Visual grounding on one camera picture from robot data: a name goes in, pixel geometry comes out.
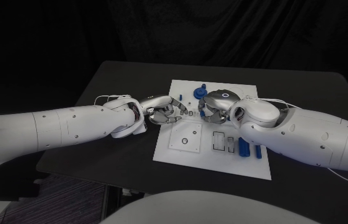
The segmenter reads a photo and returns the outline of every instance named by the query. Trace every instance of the black table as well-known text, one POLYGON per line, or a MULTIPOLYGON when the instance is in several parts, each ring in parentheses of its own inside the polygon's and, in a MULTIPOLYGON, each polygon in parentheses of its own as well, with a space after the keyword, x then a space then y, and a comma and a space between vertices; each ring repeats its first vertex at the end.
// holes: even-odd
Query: black table
MULTIPOLYGON (((100 95, 131 94, 136 99, 168 94, 172 79, 249 84, 259 97, 348 120, 348 84, 333 72, 203 67, 107 61, 102 64, 77 106, 100 95)), ((269 150, 274 180, 262 180, 152 160, 159 126, 123 139, 105 139, 48 150, 38 170, 146 193, 207 190, 279 206, 321 223, 347 223, 348 182, 330 170, 310 166, 269 150)))

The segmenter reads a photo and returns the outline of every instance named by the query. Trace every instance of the white board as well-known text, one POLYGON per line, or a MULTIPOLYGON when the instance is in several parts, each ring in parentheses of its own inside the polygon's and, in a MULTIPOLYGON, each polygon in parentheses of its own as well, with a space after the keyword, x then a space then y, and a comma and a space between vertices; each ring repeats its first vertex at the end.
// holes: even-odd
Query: white board
MULTIPOLYGON (((200 100, 194 97, 194 91, 204 83, 209 93, 219 89, 227 89, 240 98, 245 98, 248 95, 258 97, 258 89, 253 85, 172 80, 170 96, 177 100, 180 100, 180 95, 184 96, 181 103, 194 112, 194 115, 183 116, 181 110, 177 108, 172 116, 183 116, 184 119, 175 124, 161 126, 154 160, 272 180, 266 147, 262 146, 262 159, 256 158, 256 148, 252 144, 250 157, 242 157, 239 154, 240 135, 233 128, 232 122, 227 121, 224 124, 217 125, 204 122, 201 119, 198 112, 200 100), (214 132, 224 133, 226 151, 219 151, 213 148, 214 132), (229 153, 229 138, 235 138, 235 153, 229 153)), ((206 108, 206 115, 210 116, 211 114, 211 111, 206 108)))

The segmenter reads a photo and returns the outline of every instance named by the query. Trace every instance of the black backdrop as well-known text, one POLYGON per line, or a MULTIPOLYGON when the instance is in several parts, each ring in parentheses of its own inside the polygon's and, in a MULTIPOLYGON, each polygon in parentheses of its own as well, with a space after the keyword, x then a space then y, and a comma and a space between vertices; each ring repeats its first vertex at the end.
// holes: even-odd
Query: black backdrop
MULTIPOLYGON (((0 114, 73 106, 105 60, 347 76, 348 0, 0 3, 0 114)), ((3 199, 35 195, 40 157, 0 166, 3 199)))

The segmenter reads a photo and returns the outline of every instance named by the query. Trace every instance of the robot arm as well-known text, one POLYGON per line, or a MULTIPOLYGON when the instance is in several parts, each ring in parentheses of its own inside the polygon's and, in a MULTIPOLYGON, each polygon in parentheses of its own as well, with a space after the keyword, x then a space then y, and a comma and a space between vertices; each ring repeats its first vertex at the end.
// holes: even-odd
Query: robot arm
POLYGON ((138 102, 129 95, 105 106, 70 107, 35 113, 0 116, 0 163, 41 150, 77 145, 105 138, 123 138, 146 131, 145 115, 157 124, 174 123, 181 117, 172 104, 185 106, 172 97, 161 95, 138 102))
POLYGON ((348 170, 348 121, 301 108, 279 111, 259 98, 240 99, 229 90, 211 92, 200 101, 216 109, 204 120, 220 123, 230 116, 243 139, 315 166, 348 170))

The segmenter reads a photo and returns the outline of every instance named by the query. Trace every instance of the blue cylinder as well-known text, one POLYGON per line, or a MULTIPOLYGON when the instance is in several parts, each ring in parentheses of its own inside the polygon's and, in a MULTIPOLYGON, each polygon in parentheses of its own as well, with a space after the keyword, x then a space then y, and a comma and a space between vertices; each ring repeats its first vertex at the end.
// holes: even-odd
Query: blue cylinder
POLYGON ((249 142, 243 138, 239 139, 240 143, 240 156, 250 157, 250 145, 249 142))
POLYGON ((203 84, 203 87, 196 89, 194 96, 196 96, 197 99, 201 99, 207 94, 209 94, 207 86, 206 86, 206 84, 203 84))
POLYGON ((256 158, 262 159, 263 158, 263 154, 262 154, 262 146, 256 145, 256 158))

